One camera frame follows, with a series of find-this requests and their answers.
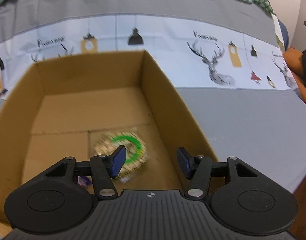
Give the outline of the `round green-ring snack pack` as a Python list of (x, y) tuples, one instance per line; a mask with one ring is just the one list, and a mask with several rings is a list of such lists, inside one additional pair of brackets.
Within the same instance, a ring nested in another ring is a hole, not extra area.
[(148, 149), (137, 127), (101, 131), (93, 139), (90, 157), (105, 157), (118, 148), (122, 150), (121, 154), (116, 155), (117, 164), (111, 168), (112, 174), (122, 183), (134, 177), (148, 160)]

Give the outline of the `purple and white snack pack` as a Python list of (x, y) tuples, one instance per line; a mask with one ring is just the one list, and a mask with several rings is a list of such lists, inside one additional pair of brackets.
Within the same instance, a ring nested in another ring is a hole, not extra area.
[(88, 187), (92, 184), (92, 181), (88, 177), (78, 176), (78, 184), (82, 187)]

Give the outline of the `brown cardboard box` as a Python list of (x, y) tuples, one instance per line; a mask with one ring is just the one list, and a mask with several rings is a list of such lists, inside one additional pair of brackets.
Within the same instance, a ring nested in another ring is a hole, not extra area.
[(176, 150), (216, 158), (188, 107), (147, 51), (59, 57), (32, 64), (0, 110), (0, 221), (21, 184), (66, 156), (86, 160), (102, 132), (137, 129), (146, 170), (129, 188), (182, 189)]

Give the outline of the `orange cushion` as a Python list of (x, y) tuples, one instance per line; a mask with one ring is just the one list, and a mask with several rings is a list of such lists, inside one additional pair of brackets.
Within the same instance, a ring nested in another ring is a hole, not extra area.
[(304, 69), (302, 64), (302, 52), (290, 47), (283, 53), (284, 60), (291, 70), (293, 77), (299, 87), (302, 100), (306, 104), (306, 85), (304, 84)]

